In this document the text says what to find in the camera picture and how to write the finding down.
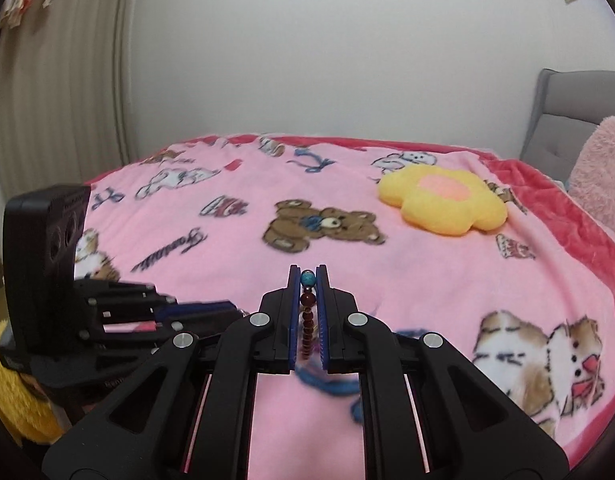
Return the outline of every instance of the gray headboard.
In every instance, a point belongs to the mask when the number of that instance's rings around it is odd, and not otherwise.
[[[564,182],[585,141],[609,116],[615,116],[615,72],[545,69],[521,160]]]

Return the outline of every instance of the turquoise bead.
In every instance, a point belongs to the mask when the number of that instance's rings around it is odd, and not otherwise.
[[[301,272],[301,285],[303,286],[315,286],[316,276],[311,270],[304,270]]]

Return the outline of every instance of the beige curtain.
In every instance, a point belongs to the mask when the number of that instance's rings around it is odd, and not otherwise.
[[[0,38],[0,182],[7,198],[136,160],[124,117],[127,0],[34,0]]]

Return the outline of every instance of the yellow flower cushion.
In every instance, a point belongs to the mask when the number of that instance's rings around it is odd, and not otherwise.
[[[401,208],[408,223],[441,235],[464,235],[471,227],[491,231],[507,220],[505,203],[464,170],[406,166],[381,179],[379,198]]]

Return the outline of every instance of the blue ribbon print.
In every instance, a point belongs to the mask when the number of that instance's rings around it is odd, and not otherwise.
[[[101,204],[107,202],[108,200],[112,200],[114,203],[119,203],[121,200],[125,198],[123,193],[117,193],[111,187],[107,187],[105,189],[107,191],[107,196],[103,198],[99,193],[94,195],[94,204],[92,205],[92,211],[96,211],[99,209]]]
[[[294,150],[294,156],[309,156],[313,158],[314,161],[318,164],[318,166],[312,166],[310,164],[303,164],[298,160],[288,160],[288,163],[293,162],[301,168],[306,168],[306,173],[320,173],[323,168],[336,162],[335,160],[331,160],[330,158],[323,158],[319,155],[316,155],[316,153],[311,152],[309,148],[297,148],[296,150]]]
[[[406,337],[419,338],[427,332],[430,331],[423,329],[401,330],[398,334]],[[326,380],[324,378],[326,373],[312,360],[302,365],[302,367],[297,367],[295,373],[303,384],[321,390],[323,393],[331,395],[332,397],[358,396],[361,393],[358,379]],[[358,424],[363,423],[363,407],[361,406],[360,396],[351,404],[350,415],[354,422]]]

